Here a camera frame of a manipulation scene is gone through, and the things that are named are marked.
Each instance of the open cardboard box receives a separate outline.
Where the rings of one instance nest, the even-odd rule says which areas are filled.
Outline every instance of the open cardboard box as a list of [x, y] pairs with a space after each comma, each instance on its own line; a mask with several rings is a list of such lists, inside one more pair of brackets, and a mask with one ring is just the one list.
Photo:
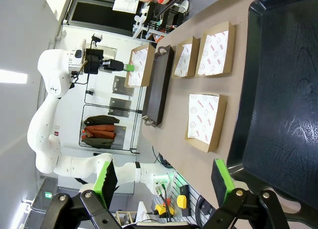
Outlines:
[[141, 86], [148, 86], [149, 85], [151, 71], [153, 69], [153, 63], [154, 63], [154, 58], [155, 58], [155, 48], [149, 43], [149, 44], [144, 44], [142, 46], [139, 46], [139, 47], [133, 49], [131, 51], [131, 54], [130, 54], [129, 64], [131, 64], [131, 62], [132, 62], [133, 52], [134, 51], [137, 52], [137, 51], [142, 50], [142, 49], [148, 49], [148, 53], [147, 53], [145, 69], [144, 69], [144, 74], [142, 76], [141, 85], [128, 85], [130, 72], [127, 72], [126, 79], [125, 79], [125, 87], [141, 87]]
[[203, 141], [188, 137], [189, 118], [188, 118], [186, 130], [185, 130], [184, 139], [195, 148], [198, 148], [199, 150], [208, 153], [211, 151], [215, 151], [218, 148], [221, 131], [223, 127], [225, 110], [227, 106], [227, 97], [224, 95], [219, 95], [217, 93], [200, 93], [200, 94], [219, 97], [218, 111], [217, 111], [217, 115], [215, 119], [215, 124], [213, 128], [210, 144], [208, 145], [207, 143], [204, 143]]
[[[181, 57], [182, 51], [184, 49], [184, 47], [182, 45], [185, 45], [185, 44], [192, 44], [188, 73], [186, 76], [177, 76], [175, 74], [175, 71], [176, 71], [179, 59]], [[194, 37], [188, 38], [176, 46], [176, 51], [175, 51], [175, 56], [174, 56], [174, 61], [173, 61], [172, 75], [171, 75], [172, 78], [190, 77], [190, 76], [195, 75], [197, 61], [198, 61], [199, 47], [200, 47], [200, 41]]]
[[[214, 75], [199, 75], [198, 71], [199, 71], [199, 67], [200, 67], [200, 63], [201, 63], [207, 35], [215, 35], [217, 33], [221, 33], [224, 31], [229, 31], [229, 35], [228, 35], [228, 44], [227, 44], [227, 51], [226, 51], [223, 72], [220, 74], [214, 74]], [[206, 30], [202, 34], [201, 43], [200, 43], [200, 50], [199, 50], [199, 55], [198, 55], [198, 61], [197, 61], [197, 67], [196, 67], [196, 72], [195, 72], [196, 76], [219, 76], [219, 75], [223, 75], [223, 74], [229, 74], [232, 71], [234, 45], [235, 45], [235, 32], [236, 31], [235, 31], [234, 26], [229, 21], [226, 21], [226, 22], [223, 22], [221, 24], [218, 24], [218, 25]]]

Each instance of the beige tabletop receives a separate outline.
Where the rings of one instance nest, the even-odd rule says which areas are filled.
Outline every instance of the beige tabletop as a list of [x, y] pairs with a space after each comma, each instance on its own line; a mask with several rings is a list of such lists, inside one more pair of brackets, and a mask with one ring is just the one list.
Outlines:
[[[236, 40], [232, 73], [222, 77], [171, 78], [162, 123], [154, 128], [142, 126], [142, 134], [154, 148], [212, 206], [218, 207], [211, 182], [212, 164], [215, 158], [227, 159], [239, 108], [245, 65], [247, 41], [247, 16], [254, 0], [219, 0], [176, 30], [164, 37], [158, 46], [175, 46], [179, 42], [202, 33], [214, 25], [229, 20], [236, 28]], [[184, 140], [188, 120], [189, 94], [200, 92], [219, 93], [228, 96], [220, 143], [215, 152], [204, 153]], [[248, 228], [247, 222], [238, 222], [238, 228]]]

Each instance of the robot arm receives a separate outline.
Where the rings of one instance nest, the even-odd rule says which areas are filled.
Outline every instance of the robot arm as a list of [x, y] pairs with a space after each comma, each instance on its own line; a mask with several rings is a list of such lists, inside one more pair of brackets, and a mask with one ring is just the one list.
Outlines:
[[[73, 76], [80, 74], [83, 68], [84, 46], [83, 41], [73, 51], [46, 50], [38, 61], [38, 70], [44, 79], [48, 96], [31, 120], [27, 140], [36, 153], [36, 167], [42, 173], [55, 172], [62, 176], [87, 178], [92, 173], [99, 175], [104, 162], [112, 160], [109, 153], [89, 158], [63, 155], [58, 137], [51, 135], [59, 100], [70, 89]], [[127, 182], [142, 182], [153, 194], [157, 194], [158, 180], [164, 180], [169, 186], [171, 177], [168, 175], [172, 175], [172, 171], [159, 163], [115, 165], [117, 186]]]

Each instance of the black baking pan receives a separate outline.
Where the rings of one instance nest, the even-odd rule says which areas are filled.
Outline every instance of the black baking pan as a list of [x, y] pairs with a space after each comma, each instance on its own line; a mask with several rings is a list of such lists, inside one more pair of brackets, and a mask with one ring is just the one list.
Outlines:
[[242, 93], [227, 160], [253, 193], [272, 187], [318, 228], [318, 0], [249, 7]]
[[178, 3], [180, 0], [170, 0], [167, 4], [156, 4], [154, 15], [158, 17], [162, 13], [165, 13], [168, 9], [170, 9], [174, 3]]
[[142, 118], [145, 125], [161, 123], [167, 96], [174, 51], [170, 45], [159, 47], [155, 53], [150, 83], [146, 90]]

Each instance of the green sign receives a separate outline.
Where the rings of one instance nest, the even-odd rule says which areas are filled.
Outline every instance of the green sign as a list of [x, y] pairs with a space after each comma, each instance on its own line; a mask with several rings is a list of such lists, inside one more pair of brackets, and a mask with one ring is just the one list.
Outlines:
[[52, 198], [52, 193], [45, 192], [45, 197], [46, 197], [46, 198]]

